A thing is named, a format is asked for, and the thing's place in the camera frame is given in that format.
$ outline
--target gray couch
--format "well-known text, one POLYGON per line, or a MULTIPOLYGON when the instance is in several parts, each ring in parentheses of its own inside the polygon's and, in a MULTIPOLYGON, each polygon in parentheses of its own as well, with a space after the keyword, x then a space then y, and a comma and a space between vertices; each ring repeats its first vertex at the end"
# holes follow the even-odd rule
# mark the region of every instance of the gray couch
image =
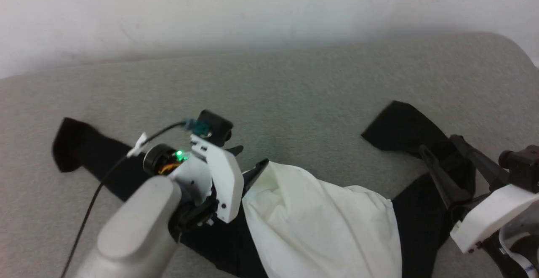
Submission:
MULTIPOLYGON (((426 171, 418 159, 380 152, 360 133, 390 101, 408 102, 446 134, 497 158, 539 142, 539 72, 495 34, 353 44, 322 49, 93 65, 0 80, 0 276, 59 276, 97 181, 60 174, 51 143, 64 116, 133 143, 212 109, 235 123, 243 169, 264 157, 320 179, 394 197, 426 171)), ((187 136, 163 137, 186 147, 187 136)), ((485 182, 478 178, 478 193, 485 182)), ((72 264, 121 205, 104 190, 72 264)), ((165 275, 229 277, 180 247, 165 275)), ((501 277, 483 251, 440 250, 435 277, 501 277)))

